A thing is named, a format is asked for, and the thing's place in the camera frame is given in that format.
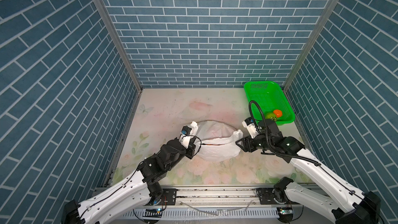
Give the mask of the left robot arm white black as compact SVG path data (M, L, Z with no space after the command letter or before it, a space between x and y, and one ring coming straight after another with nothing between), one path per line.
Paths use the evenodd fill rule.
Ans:
M142 161L137 169L106 191L78 203L65 204L63 224L109 224L136 207L156 204L163 197L159 181L184 157L195 156L195 135L173 139L162 145L158 153Z

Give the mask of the white plastic bag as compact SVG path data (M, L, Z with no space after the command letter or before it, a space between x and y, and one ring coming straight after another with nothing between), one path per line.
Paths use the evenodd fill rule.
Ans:
M221 162L239 155L241 149L236 142L243 138L243 132L223 122L213 120L197 123L194 155L209 162Z

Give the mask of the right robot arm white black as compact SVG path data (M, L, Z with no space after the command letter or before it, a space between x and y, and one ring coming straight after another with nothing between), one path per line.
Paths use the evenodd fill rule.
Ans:
M276 122L265 119L259 122L251 117L243 127L249 135L236 142L244 152L261 150L264 155L275 155L308 176L324 195L306 189L283 177L273 189L274 200L279 204L299 203L322 215L335 224L379 224L381 200L372 191L363 192L345 181L320 162L303 143L291 136L283 136Z

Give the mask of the green plastic basket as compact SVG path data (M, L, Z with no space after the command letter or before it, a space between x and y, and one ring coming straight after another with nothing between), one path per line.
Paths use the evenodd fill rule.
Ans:
M271 81L247 82L244 84L247 100L256 101L264 115L278 110L282 113L277 117L278 125L293 123L295 113L279 84Z

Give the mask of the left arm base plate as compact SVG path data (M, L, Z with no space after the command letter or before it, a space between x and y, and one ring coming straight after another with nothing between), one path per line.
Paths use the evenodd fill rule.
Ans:
M178 190L176 188L164 188L162 197L159 200L156 200L153 205L163 207L165 207L166 205L175 205L177 192Z

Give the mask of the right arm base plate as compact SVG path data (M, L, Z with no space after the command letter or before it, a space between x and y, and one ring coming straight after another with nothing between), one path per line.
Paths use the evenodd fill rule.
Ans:
M289 201L285 191L280 188L261 187L256 189L256 194L261 205L286 204Z

